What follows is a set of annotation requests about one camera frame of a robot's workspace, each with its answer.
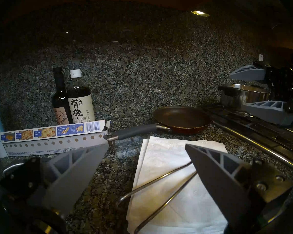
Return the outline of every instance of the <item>gray silicone handle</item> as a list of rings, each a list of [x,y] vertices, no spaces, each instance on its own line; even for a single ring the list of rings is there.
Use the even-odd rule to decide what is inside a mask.
[[[155,123],[155,124],[141,125],[136,127],[128,127],[128,128],[113,132],[112,134],[114,136],[118,135],[118,140],[122,140],[122,139],[133,137],[139,134],[154,132],[156,131],[156,126],[157,124]]]

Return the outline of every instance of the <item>barcode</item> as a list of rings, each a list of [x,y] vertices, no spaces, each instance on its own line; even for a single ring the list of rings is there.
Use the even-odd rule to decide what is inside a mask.
[[[94,132],[100,130],[100,124],[98,121],[95,122],[87,122],[87,131]]]

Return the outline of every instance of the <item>bottle label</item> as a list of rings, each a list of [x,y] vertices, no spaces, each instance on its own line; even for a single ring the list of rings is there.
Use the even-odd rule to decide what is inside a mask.
[[[68,98],[74,123],[95,121],[91,95]]]
[[[58,125],[69,124],[68,117],[64,107],[53,108]]]

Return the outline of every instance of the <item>stainless steel pot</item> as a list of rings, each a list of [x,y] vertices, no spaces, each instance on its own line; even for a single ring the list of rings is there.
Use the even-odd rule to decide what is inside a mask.
[[[266,101],[270,95],[269,90],[258,86],[223,84],[218,89],[222,90],[220,103],[236,111],[241,110],[243,103]]]

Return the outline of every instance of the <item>granite countertop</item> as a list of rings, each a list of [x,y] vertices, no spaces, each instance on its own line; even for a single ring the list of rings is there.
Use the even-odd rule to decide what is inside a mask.
[[[150,114],[113,119],[111,131],[153,122],[154,119]],[[293,170],[288,166],[214,125],[210,125],[201,134],[191,136],[168,134],[161,131],[139,135],[116,141],[114,146],[109,147],[93,179],[76,202],[74,209],[65,219],[69,233],[127,233],[126,213],[129,199],[122,203],[123,212],[116,210],[115,202],[120,196],[132,190],[142,141],[144,138],[149,138],[150,135],[171,139],[192,141],[205,139],[221,142],[225,145],[228,153],[249,163],[253,157],[261,158],[293,181]],[[56,154],[42,155],[41,157],[52,158],[54,156]],[[31,157],[6,157],[0,159],[0,178],[4,166],[14,160]]]

